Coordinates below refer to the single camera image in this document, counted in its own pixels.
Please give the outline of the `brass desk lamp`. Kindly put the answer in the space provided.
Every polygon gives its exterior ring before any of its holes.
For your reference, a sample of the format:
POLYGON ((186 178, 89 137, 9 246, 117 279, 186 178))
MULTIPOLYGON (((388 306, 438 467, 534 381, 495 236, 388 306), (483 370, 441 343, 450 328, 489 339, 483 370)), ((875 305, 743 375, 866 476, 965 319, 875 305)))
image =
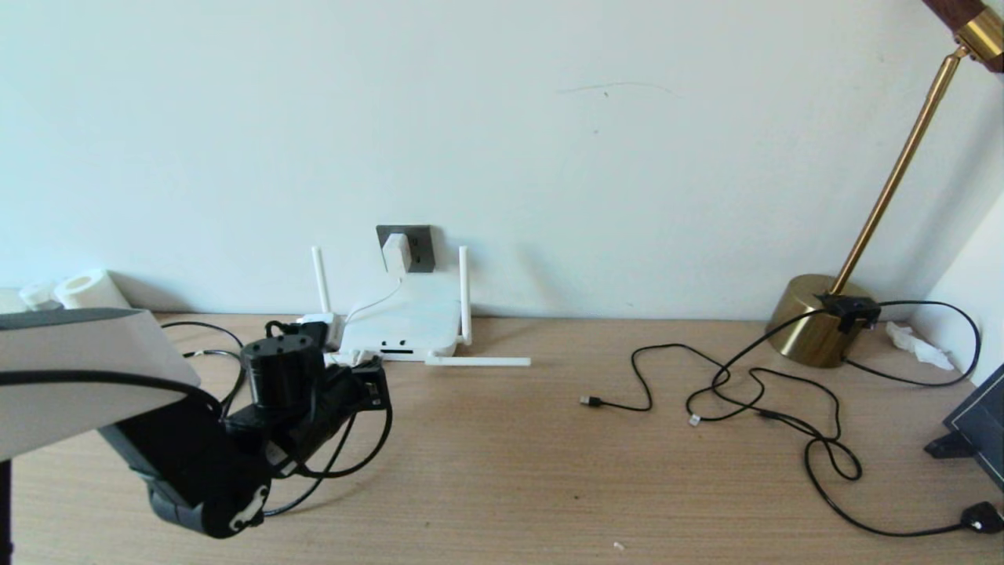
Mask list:
POLYGON ((764 336, 779 354, 808 367, 839 367, 860 333, 878 322, 882 306, 871 294, 853 285, 851 275, 906 178, 962 61, 974 60, 1004 78, 1004 17, 988 0, 922 3, 949 29, 954 46, 933 75, 914 125, 838 274, 803 273, 790 279, 765 326, 764 336))

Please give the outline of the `white paper roll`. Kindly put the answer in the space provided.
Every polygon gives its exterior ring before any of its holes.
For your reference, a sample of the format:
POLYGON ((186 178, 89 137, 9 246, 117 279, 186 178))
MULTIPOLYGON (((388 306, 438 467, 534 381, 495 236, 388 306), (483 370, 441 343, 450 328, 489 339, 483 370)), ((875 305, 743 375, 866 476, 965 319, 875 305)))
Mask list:
POLYGON ((109 271, 90 269, 62 280, 53 289, 58 303, 68 310, 82 308, 131 308, 109 271))

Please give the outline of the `black clip stand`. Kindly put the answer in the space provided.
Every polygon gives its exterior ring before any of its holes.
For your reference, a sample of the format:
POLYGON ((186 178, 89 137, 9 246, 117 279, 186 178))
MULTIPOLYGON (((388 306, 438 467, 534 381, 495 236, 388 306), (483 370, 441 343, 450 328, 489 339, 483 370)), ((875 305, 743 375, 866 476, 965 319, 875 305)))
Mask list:
POLYGON ((935 459, 964 459, 976 457, 980 450, 965 433, 954 430, 926 444, 924 451, 935 459))

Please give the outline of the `small clear jar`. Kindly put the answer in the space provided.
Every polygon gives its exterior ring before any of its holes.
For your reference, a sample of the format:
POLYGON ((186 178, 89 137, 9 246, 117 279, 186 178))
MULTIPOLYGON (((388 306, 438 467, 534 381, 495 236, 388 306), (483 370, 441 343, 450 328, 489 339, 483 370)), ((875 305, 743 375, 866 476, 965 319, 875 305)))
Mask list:
POLYGON ((53 280, 33 282, 21 287, 18 296, 30 312, 62 310, 64 304, 55 296, 55 286, 56 282, 53 280))

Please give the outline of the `crumpled white tissue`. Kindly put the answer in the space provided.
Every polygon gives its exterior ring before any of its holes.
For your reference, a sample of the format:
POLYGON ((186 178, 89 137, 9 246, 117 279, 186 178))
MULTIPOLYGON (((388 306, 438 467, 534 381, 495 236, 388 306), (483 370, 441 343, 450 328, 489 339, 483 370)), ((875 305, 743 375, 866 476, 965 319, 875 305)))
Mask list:
POLYGON ((889 337, 893 347, 906 351, 921 363, 938 367, 942 370, 956 369, 950 358, 944 351, 915 336, 910 326, 899 326, 894 322, 886 322, 886 336, 889 337))

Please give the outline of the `white power adapter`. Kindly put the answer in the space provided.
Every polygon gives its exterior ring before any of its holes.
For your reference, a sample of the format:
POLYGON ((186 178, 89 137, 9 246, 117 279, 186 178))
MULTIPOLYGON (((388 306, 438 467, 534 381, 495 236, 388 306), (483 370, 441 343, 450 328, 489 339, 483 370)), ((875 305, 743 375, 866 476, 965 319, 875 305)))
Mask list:
POLYGON ((384 267, 389 275, 404 279, 412 267, 413 255, 409 237, 404 233, 391 233, 381 246, 384 267))

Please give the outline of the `grey wall socket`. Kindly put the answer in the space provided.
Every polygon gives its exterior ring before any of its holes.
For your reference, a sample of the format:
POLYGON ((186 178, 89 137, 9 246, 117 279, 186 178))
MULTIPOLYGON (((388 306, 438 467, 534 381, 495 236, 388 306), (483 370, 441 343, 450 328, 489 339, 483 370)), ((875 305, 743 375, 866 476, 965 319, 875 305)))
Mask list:
POLYGON ((379 224, 376 237, 380 247, 391 233, 404 233, 409 237, 413 255, 409 273, 431 273, 436 268, 436 253, 431 236, 431 226, 427 224, 379 224))

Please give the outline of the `white router with antennas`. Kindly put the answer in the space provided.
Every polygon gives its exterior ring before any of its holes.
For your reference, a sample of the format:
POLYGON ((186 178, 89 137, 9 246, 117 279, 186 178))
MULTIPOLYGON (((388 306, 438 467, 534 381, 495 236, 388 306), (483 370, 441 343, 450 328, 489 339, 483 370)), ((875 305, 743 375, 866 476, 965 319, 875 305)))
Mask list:
POLYGON ((469 247, 458 249, 456 299, 387 299, 345 319, 340 350, 326 352, 324 365, 344 366, 379 357, 434 367, 530 367, 530 357, 457 356, 473 344, 469 247))

